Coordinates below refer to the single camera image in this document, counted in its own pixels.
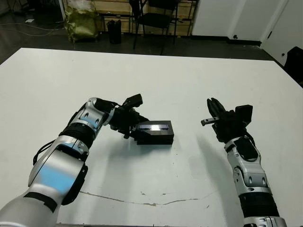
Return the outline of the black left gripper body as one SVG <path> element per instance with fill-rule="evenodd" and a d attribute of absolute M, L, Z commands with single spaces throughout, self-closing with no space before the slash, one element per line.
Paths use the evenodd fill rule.
<path fill-rule="evenodd" d="M 125 109 L 122 106 L 119 106 L 114 109 L 109 125 L 112 130 L 118 131 L 124 135 L 125 139 L 128 139 L 133 127 L 142 121 L 143 117 L 133 108 Z"/>

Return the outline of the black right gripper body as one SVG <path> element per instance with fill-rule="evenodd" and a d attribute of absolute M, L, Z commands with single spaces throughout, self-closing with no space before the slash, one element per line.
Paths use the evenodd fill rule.
<path fill-rule="evenodd" d="M 245 135 L 249 119 L 243 118 L 241 114 L 231 110 L 215 113 L 212 118 L 203 119 L 201 124 L 202 126 L 211 124 L 218 141 L 227 143 Z"/>

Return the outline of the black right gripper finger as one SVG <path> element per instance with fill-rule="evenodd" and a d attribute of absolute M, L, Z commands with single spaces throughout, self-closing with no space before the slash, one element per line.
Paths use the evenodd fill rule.
<path fill-rule="evenodd" d="M 219 115 L 217 117 L 219 117 L 220 115 L 222 115 L 224 112 L 226 112 L 226 110 L 225 110 L 224 106 L 220 103 L 220 113 L 219 113 Z"/>
<path fill-rule="evenodd" d="M 215 98 L 207 99 L 207 107 L 212 117 L 217 117 L 220 113 L 220 103 Z"/>

